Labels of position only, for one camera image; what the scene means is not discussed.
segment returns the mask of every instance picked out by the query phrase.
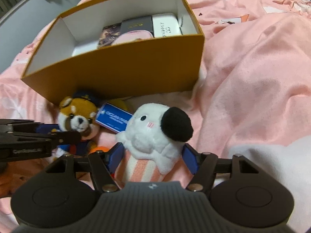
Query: navy blue hat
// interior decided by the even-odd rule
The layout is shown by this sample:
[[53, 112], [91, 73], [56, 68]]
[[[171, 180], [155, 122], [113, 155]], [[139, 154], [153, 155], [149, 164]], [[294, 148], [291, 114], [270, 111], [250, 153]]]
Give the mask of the navy blue hat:
[[73, 94], [73, 98], [82, 98], [94, 103], [96, 107], [100, 107], [100, 99], [96, 97], [92, 92], [79, 90]]

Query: bed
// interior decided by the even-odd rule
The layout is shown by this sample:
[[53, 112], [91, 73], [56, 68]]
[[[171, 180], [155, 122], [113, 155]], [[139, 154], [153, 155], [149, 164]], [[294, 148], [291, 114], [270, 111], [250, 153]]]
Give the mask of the bed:
[[[311, 226], [310, 0], [187, 1], [206, 38], [193, 91], [130, 98], [128, 103], [134, 109], [155, 102], [186, 111], [194, 127], [189, 143], [221, 157], [243, 153], [273, 175], [295, 199], [289, 226], [306, 232]], [[0, 118], [55, 122], [56, 108], [19, 79], [48, 28], [0, 75]], [[102, 130], [97, 142], [111, 147], [115, 137]], [[44, 160], [14, 164], [11, 174], [17, 181], [2, 178], [0, 191], [13, 192], [45, 165]], [[190, 178], [180, 161], [165, 180], [185, 186]], [[1, 233], [17, 224], [8, 204], [9, 198], [0, 200]]]

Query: black plush ear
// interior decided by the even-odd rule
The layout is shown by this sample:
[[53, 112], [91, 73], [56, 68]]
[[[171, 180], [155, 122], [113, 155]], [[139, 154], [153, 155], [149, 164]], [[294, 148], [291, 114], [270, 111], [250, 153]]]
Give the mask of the black plush ear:
[[193, 135], [189, 116], [180, 108], [169, 108], [161, 120], [163, 133], [174, 141], [187, 142]]

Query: blue tag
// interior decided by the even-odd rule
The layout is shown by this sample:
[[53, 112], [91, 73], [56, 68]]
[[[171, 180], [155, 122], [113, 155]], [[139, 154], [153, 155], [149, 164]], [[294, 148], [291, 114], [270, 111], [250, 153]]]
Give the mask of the blue tag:
[[96, 116], [96, 123], [117, 133], [124, 131], [133, 115], [109, 103], [105, 103]]

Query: pink pouch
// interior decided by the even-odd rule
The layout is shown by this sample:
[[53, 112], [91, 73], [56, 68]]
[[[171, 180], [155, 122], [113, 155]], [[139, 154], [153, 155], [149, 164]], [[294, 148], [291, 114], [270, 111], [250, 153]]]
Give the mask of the pink pouch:
[[153, 35], [149, 31], [145, 30], [138, 30], [138, 31], [130, 31], [123, 33], [120, 35], [113, 43], [112, 45], [118, 45], [126, 42], [132, 42], [135, 40], [140, 40], [140, 39], [149, 39], [153, 38]]

